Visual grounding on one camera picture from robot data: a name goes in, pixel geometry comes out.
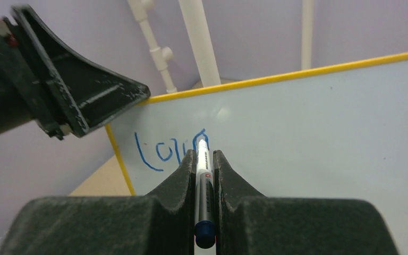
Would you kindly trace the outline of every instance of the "yellow whiteboard frame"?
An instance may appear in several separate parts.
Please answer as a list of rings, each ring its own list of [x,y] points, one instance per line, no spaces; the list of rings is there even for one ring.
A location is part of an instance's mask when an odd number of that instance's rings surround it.
[[[370,66],[375,66],[375,65],[390,64],[390,63],[395,63],[395,62],[405,61],[405,60],[408,60],[408,52],[400,53],[396,55],[390,55],[390,56],[365,59],[361,61],[349,62],[349,63],[344,63],[344,64],[319,67],[315,69],[308,69],[308,70],[285,73],[285,74],[277,74],[277,75],[272,75],[272,76],[267,76],[267,77],[262,77],[262,78],[255,78],[251,80],[232,82],[232,83],[222,84],[222,85],[217,85],[217,86],[212,86],[212,87],[187,90],[187,91],[182,91],[182,92],[177,92],[177,93],[172,93],[172,94],[165,94],[165,95],[151,97],[145,100],[144,102],[140,103],[140,105],[153,104],[153,103],[180,99],[180,98],[186,98],[186,97],[194,97],[198,95],[221,92],[225,90],[241,89],[241,88],[246,88],[246,87],[251,87],[251,86],[268,84],[272,82],[278,82],[278,81],[287,81],[287,80],[312,77],[312,76],[317,76],[317,75],[322,75],[322,74],[327,74],[327,73],[348,71],[348,70],[370,67]],[[126,181],[127,187],[129,188],[129,191],[131,192],[131,194],[134,196],[135,190],[132,186],[131,179],[129,178],[127,169],[124,165],[123,157],[121,156],[120,150],[113,136],[112,128],[110,124],[106,125],[106,131],[107,131],[107,135],[110,140],[110,143],[112,144],[113,150],[115,151],[115,156],[120,165],[120,168],[123,173],[124,180]]]

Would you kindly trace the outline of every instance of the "whiteboard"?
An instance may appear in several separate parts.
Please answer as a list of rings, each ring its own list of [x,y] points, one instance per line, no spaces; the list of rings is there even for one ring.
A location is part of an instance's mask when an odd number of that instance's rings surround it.
[[[266,196],[369,201],[408,254],[408,61],[144,104],[112,131],[137,194],[206,138]]]

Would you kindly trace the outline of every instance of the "white pvc pipe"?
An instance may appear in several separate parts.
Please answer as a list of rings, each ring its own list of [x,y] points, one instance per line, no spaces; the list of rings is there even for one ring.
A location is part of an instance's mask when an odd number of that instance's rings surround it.
[[[202,0],[179,0],[202,86],[221,84]]]
[[[148,22],[146,9],[151,8],[154,5],[154,2],[152,0],[127,0],[127,3],[129,4],[136,21],[140,24],[141,31],[148,42],[149,52],[151,53],[154,64],[165,83],[166,92],[177,92],[168,72],[168,64],[166,63],[167,60],[170,60],[173,57],[173,52],[168,47],[162,49],[158,46],[156,37]]]
[[[302,0],[301,69],[312,68],[313,0]]]

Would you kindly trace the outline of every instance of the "table surface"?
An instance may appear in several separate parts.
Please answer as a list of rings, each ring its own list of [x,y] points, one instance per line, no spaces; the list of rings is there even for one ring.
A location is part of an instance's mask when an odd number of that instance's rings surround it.
[[[70,196],[130,196],[116,157],[105,162],[80,184]]]

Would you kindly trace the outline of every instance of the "blue handwriting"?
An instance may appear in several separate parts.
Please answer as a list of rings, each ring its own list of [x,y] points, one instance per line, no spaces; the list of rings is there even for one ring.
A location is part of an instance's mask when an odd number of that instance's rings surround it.
[[[163,169],[154,167],[154,166],[152,166],[150,163],[148,163],[146,161],[146,158],[143,155],[143,151],[141,150],[140,140],[138,139],[138,135],[137,135],[136,132],[134,132],[134,136],[135,136],[135,142],[137,144],[138,152],[140,153],[141,161],[143,161],[143,163],[147,167],[149,167],[150,169],[152,169],[154,171],[157,171],[157,172],[163,172]],[[198,132],[193,137],[193,140],[192,140],[193,150],[196,150],[197,144],[198,144],[198,138],[201,137],[201,136],[206,141],[207,147],[209,147],[209,137],[206,135],[206,129],[202,129],[200,132]],[[187,140],[182,143],[182,155],[179,155],[179,143],[178,143],[177,139],[176,138],[170,138],[170,141],[174,142],[174,153],[176,154],[177,163],[180,164],[181,163],[181,158],[183,158],[185,156],[186,151],[187,151],[186,148],[185,148],[185,143],[187,142]],[[167,146],[167,145],[165,145],[164,142],[158,142],[156,144],[156,153],[157,153],[157,157],[161,161],[167,162],[167,161],[169,161],[169,160],[171,160],[173,158],[173,149],[170,146],[168,146],[168,154],[167,155],[165,155],[165,154],[162,155],[162,153],[160,153],[160,148],[163,147],[163,146]]]

